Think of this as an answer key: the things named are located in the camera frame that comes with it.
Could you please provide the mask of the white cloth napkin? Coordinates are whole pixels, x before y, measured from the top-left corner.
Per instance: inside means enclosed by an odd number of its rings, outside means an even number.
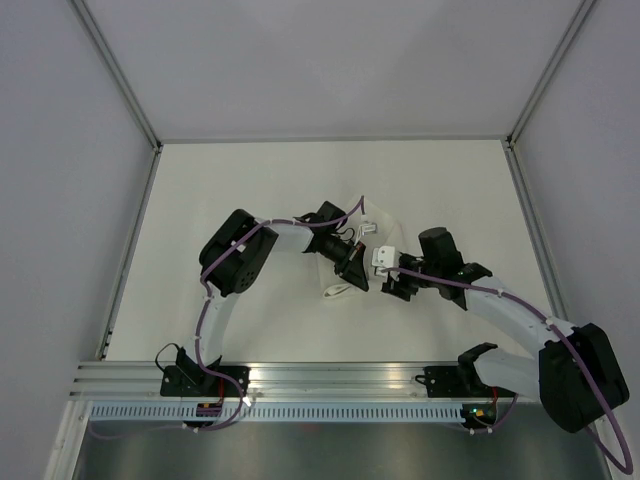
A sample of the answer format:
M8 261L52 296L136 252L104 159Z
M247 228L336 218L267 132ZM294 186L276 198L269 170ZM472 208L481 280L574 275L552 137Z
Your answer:
M372 265L374 251L390 246L399 253L406 248L401 222L368 199L364 200L364 212L357 209L344 224L332 227L330 233L331 258L317 254L324 300L364 294L364 290L352 283L362 278L366 280L368 292L380 289L383 277L375 273Z

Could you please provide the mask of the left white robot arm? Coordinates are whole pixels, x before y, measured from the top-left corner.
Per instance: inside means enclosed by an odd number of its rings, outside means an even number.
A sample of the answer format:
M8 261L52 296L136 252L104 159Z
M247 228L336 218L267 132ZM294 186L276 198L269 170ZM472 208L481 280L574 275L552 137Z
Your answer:
M235 210L199 254L203 309L193 339L175 345L174 363L160 368L160 395L224 399L246 394L250 368L222 364L223 339L240 295L258 279L270 254L318 254L332 263L343 283L368 291L365 245L338 234L357 212L365 212L363 199L348 212L326 201L318 211L291 219L261 220Z

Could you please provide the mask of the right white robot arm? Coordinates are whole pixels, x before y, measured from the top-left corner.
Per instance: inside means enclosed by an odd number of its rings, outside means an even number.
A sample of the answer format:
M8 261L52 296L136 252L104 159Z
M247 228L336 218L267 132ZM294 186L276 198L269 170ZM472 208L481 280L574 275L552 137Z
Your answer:
M512 293L479 263L467 263L444 227L422 232L422 253L384 245L371 264L384 293L408 301L433 288L462 310L479 316L525 350L511 354L495 343L459 355L456 381L470 396L490 389L540 402L561 429L576 433L623 405L630 392L606 333L548 315Z

